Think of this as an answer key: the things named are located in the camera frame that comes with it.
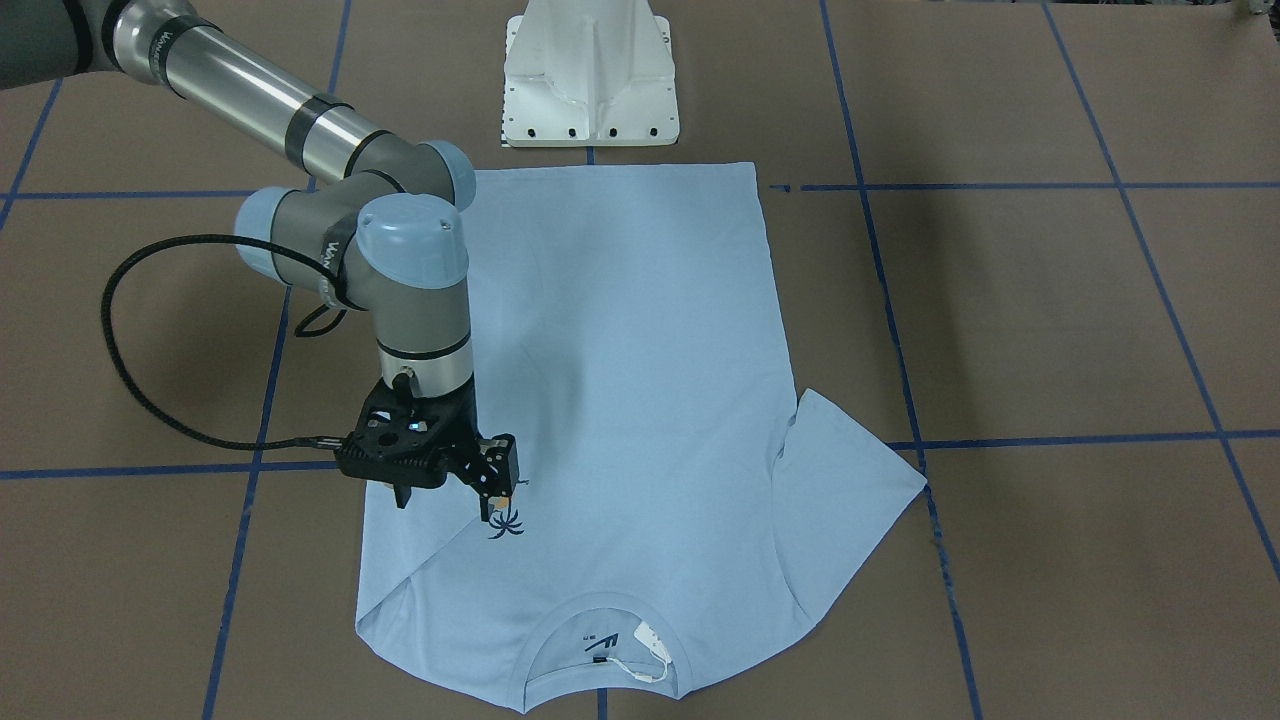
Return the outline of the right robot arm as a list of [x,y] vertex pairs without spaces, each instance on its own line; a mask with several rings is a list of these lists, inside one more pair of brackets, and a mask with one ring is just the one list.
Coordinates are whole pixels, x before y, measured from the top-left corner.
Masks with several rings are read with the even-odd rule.
[[[513,436],[477,425],[468,251],[461,213],[477,182],[453,143],[411,143],[234,41],[188,1],[5,1],[3,87],[114,70],[168,90],[284,158],[317,182],[314,192],[251,193],[230,234],[151,243],[108,278],[100,324],[108,355],[133,400],[200,443],[237,451],[330,451],[339,470],[392,488],[398,509],[415,489],[458,479],[489,520],[518,482]],[[237,442],[163,411],[118,348],[113,304],[125,274],[163,251],[228,245],[266,278],[305,287],[321,310],[372,319],[380,375],[353,429]]]

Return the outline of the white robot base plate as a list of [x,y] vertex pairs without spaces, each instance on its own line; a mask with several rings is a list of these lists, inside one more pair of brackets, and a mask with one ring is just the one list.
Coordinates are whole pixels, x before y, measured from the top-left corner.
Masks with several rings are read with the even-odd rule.
[[530,1],[506,22],[500,141],[511,149],[678,141],[669,20],[648,1]]

